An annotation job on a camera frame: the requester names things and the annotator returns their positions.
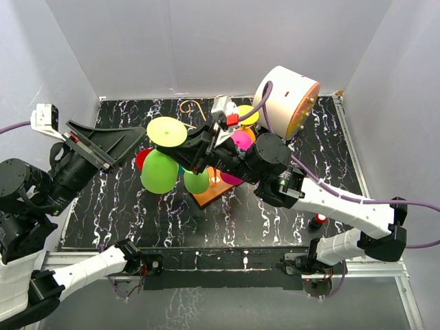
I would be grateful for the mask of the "red plastic wine glass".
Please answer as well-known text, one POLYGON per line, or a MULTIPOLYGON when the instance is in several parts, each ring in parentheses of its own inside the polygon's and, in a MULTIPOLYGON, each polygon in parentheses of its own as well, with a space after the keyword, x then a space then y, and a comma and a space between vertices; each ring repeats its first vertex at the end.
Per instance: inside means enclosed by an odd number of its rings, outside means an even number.
POLYGON ((135 163, 140 170, 143 169, 144 161, 152 150, 152 148, 146 148, 136 155, 135 163))

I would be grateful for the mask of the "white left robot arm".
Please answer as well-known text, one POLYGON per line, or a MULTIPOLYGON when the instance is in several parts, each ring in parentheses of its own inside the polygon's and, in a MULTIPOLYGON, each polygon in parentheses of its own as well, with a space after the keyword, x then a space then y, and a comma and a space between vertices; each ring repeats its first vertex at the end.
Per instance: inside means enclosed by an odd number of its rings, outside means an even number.
POLYGON ((49 152, 50 169, 21 159, 1 163, 1 328, 19 329, 50 315, 68 295, 108 275, 135 274, 141 251, 121 240, 85 261, 54 270, 34 264, 58 216, 96 173, 123 165, 146 131, 138 126, 94 129, 68 121, 49 152))

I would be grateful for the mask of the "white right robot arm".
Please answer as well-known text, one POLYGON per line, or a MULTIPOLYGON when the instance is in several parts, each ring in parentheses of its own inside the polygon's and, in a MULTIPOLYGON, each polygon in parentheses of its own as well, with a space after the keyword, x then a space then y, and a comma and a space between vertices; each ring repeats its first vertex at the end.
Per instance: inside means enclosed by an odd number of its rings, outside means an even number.
POLYGON ((158 151, 195 174, 211 166, 257 186, 254 194, 277 208, 293 208, 340 221, 351 229, 313 239, 306 255, 284 264, 299 274, 321 273, 359 256, 398 261, 406 248, 407 208, 395 198, 375 206, 372 200, 314 181, 292 164, 292 151, 273 133, 259 135, 244 150, 231 137, 221 140, 217 125, 203 126, 183 142, 157 145, 158 151))

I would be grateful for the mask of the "green plastic wine glass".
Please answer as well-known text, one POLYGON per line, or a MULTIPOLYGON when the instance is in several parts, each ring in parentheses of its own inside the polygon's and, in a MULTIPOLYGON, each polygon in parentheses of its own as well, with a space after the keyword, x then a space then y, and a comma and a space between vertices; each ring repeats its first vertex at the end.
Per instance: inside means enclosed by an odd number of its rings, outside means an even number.
POLYGON ((206 168, 200 174, 186 171, 184 173, 184 185, 189 193, 199 195, 207 191, 210 186, 209 172, 206 168))
POLYGON ((162 195, 174 189, 179 165, 169 156, 159 151, 159 147, 172 148, 186 141, 188 132, 182 122, 172 117, 153 119, 146 128, 150 142, 156 145, 145 158, 141 183, 150 193, 162 195))

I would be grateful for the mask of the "magenta plastic wine glass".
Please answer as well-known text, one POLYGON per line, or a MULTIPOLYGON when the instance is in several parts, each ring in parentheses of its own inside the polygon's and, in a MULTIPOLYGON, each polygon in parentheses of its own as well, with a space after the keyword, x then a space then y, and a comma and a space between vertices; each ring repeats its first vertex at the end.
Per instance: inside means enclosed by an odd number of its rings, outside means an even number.
MULTIPOLYGON (((232 135, 232 139, 234 141, 234 144, 244 151, 248 150, 253 143, 253 139, 251 138, 251 136, 243 131, 236 131, 232 135)), ((237 186, 243 182, 241 179, 223 172, 220 172, 220 178, 225 183, 233 186, 237 186)))

